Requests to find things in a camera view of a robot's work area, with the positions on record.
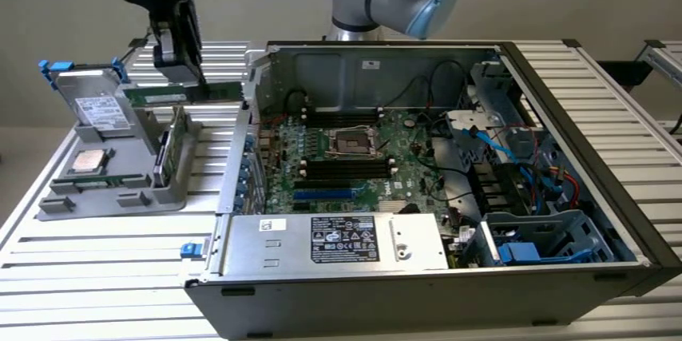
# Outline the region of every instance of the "green circuit board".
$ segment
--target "green circuit board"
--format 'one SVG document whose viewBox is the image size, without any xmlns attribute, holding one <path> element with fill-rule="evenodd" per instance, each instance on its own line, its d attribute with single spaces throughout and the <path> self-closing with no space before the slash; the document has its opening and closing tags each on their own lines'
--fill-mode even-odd
<svg viewBox="0 0 682 341">
<path fill-rule="evenodd" d="M 438 173 L 419 164 L 415 154 L 410 151 L 410 145 L 418 133 L 417 127 L 406 126 L 417 121 L 417 114 L 407 111 L 394 110 L 389 112 L 373 127 L 358 129 L 312 129 L 306 128 L 296 117 L 264 127 L 266 137 L 262 134 L 262 143 L 267 147 L 262 150 L 266 153 L 264 162 L 267 169 L 267 213 L 322 213 L 322 212 L 389 212 L 387 204 L 398 201 L 398 206 L 417 204 L 422 212 L 433 212 L 439 216 L 447 212 L 447 202 L 437 201 L 423 193 L 421 179 L 431 186 L 438 180 Z M 373 136 L 373 147 L 375 153 L 373 159 L 386 159 L 391 156 L 395 159 L 398 172 L 390 179 L 351 180 L 354 198 L 350 200 L 308 200 L 310 209 L 294 209 L 294 183 L 304 180 L 299 175 L 299 163 L 303 158 L 307 160 L 343 161 L 344 158 L 362 159 L 369 157 L 336 156 L 331 150 L 331 137 L 334 134 L 350 132 L 370 132 Z M 423 144 L 423 129 L 417 143 Z"/>
</svg>

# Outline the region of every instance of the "barcode sticker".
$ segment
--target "barcode sticker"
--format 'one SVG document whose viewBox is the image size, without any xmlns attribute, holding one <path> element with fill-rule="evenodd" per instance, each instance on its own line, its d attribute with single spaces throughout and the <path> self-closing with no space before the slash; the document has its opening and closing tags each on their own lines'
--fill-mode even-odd
<svg viewBox="0 0 682 341">
<path fill-rule="evenodd" d="M 98 131 L 115 131 L 128 129 L 130 123 L 126 119 L 115 97 L 83 97 L 76 99 L 83 114 Z"/>
</svg>

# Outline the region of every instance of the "gray wall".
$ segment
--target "gray wall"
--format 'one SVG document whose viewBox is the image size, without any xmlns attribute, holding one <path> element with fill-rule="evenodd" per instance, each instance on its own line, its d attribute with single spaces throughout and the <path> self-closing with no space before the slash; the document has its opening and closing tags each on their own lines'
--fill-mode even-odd
<svg viewBox="0 0 682 341">
<path fill-rule="evenodd" d="M 198 0 L 212 40 L 318 38 L 330 0 Z M 38 61 L 107 61 L 144 33 L 146 12 L 120 0 L 0 0 L 0 125 L 72 122 Z M 578 38 L 598 58 L 633 57 L 645 38 L 682 39 L 682 0 L 459 0 L 438 38 Z M 637 91 L 657 117 L 679 113 L 682 93 L 662 81 Z"/>
</svg>

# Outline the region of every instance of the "white label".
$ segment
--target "white label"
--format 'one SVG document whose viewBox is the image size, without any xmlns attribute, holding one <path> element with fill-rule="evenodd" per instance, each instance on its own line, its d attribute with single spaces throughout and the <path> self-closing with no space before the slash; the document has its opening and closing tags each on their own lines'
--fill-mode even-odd
<svg viewBox="0 0 682 341">
<path fill-rule="evenodd" d="M 128 119 L 114 97 L 84 97 L 76 103 L 86 114 L 87 121 L 98 131 L 128 129 Z"/>
<path fill-rule="evenodd" d="M 378 60 L 363 60 L 362 61 L 362 69 L 381 69 L 382 62 Z"/>
<path fill-rule="evenodd" d="M 260 226 L 259 226 L 258 230 L 260 232 L 286 231 L 287 230 L 287 219 L 260 220 Z"/>
<path fill-rule="evenodd" d="M 186 95 L 183 95 L 182 93 L 176 93 L 176 94 L 171 94 L 171 95 L 146 96 L 146 100 L 150 104 L 176 103 L 176 102 L 187 101 L 188 97 Z"/>
</svg>

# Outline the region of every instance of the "cpu chip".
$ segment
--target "cpu chip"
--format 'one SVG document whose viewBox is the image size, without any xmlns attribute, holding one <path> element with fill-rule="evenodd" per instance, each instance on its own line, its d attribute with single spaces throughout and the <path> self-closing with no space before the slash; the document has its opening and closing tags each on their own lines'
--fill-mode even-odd
<svg viewBox="0 0 682 341">
<path fill-rule="evenodd" d="M 80 151 L 76 155 L 74 165 L 71 166 L 71 173 L 88 173 L 103 166 L 107 160 L 107 152 L 104 149 L 90 149 Z"/>
</svg>

